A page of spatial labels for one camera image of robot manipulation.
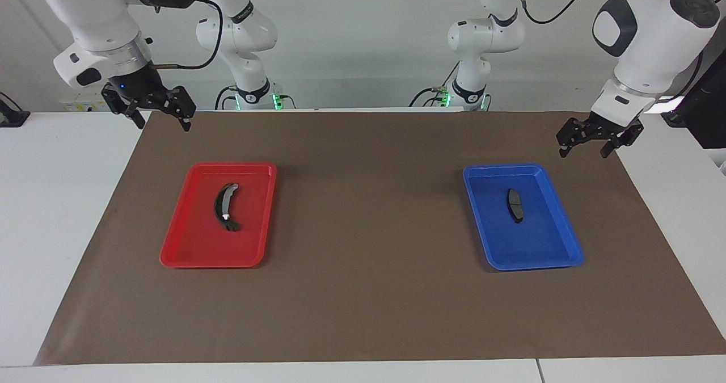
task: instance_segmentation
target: table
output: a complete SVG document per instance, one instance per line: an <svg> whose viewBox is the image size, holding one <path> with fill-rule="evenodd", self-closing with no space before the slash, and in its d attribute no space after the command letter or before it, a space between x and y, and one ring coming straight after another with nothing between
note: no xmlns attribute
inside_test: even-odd
<svg viewBox="0 0 726 383"><path fill-rule="evenodd" d="M726 177L687 130L669 129L659 116L643 123L637 145L619 155L724 333ZM542 373L548 383L716 382L726 374L726 356L26 367L139 136L133 124L108 113L35 113L25 127L0 131L0 381L536 382Z"/></svg>

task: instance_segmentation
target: blue tray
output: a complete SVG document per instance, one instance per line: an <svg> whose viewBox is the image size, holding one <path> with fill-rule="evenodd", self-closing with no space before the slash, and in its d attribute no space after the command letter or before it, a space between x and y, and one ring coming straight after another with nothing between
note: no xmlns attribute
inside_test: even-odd
<svg viewBox="0 0 726 383"><path fill-rule="evenodd" d="M542 166L469 166L464 182L492 267L536 270L583 263L583 250ZM509 189L521 197L524 220L519 224L508 209Z"/></svg>

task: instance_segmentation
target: brown table mat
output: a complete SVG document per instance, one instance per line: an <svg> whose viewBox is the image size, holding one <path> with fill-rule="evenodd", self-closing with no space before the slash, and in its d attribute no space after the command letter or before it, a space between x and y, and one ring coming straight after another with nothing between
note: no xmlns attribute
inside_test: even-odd
<svg viewBox="0 0 726 383"><path fill-rule="evenodd" d="M612 357L726 353L616 155L560 159L572 114L153 114L36 365ZM199 161L279 169L252 270L158 261ZM496 272L462 181L541 163L583 244L580 267Z"/></svg>

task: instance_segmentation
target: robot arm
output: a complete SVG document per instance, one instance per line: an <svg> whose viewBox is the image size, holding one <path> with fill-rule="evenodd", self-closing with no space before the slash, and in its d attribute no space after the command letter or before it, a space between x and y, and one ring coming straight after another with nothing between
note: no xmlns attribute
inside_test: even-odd
<svg viewBox="0 0 726 383"><path fill-rule="evenodd" d="M479 109L492 66L487 53L511 52L524 42L524 25L518 19L519 0L482 0L490 15L467 19L449 29L449 46L459 56L459 73L449 83L451 106Z"/></svg>
<svg viewBox="0 0 726 383"><path fill-rule="evenodd" d="M143 127L138 108L171 114L189 130L194 102L182 86L166 89L129 5L186 8L196 0L46 0L73 34L73 44L54 60L72 88L108 80L102 91L115 113Z"/></svg>
<svg viewBox="0 0 726 383"><path fill-rule="evenodd" d="M607 140L604 158L635 142L638 116L671 86L713 37L714 0L609 0L592 27L597 44L618 57L614 76L585 121L570 119L557 135L560 155L589 140Z"/></svg>
<svg viewBox="0 0 726 383"><path fill-rule="evenodd" d="M251 0L214 0L225 13L223 34L218 55L234 76L238 103L244 109L272 106L270 95L275 83L265 75L262 61L252 53L272 49L277 44L277 29L254 6ZM202 47L213 49L218 24L202 19L197 25L197 40Z"/></svg>

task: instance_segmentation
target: wall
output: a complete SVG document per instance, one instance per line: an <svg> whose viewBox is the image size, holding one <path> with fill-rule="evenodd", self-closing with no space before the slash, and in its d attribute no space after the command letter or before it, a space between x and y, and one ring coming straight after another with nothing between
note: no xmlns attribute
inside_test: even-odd
<svg viewBox="0 0 726 383"><path fill-rule="evenodd" d="M568 0L528 1L535 16L548 18ZM615 65L590 31L605 1L580 0L549 26L526 20L520 50L488 57L492 109L589 109ZM300 107L406 106L420 89L441 83L456 63L446 44L449 26L486 15L479 0L254 2L280 31L277 47L261 54L265 67ZM0 10L0 89L31 111L59 111L65 88L52 58L70 45L69 32L43 0L2 0ZM195 37L197 21L215 14L207 6L160 14L132 6L130 12L155 40L155 62L191 65L208 55ZM167 86L186 86L203 109L233 82L221 61L205 70L163 71L163 78Z"/></svg>

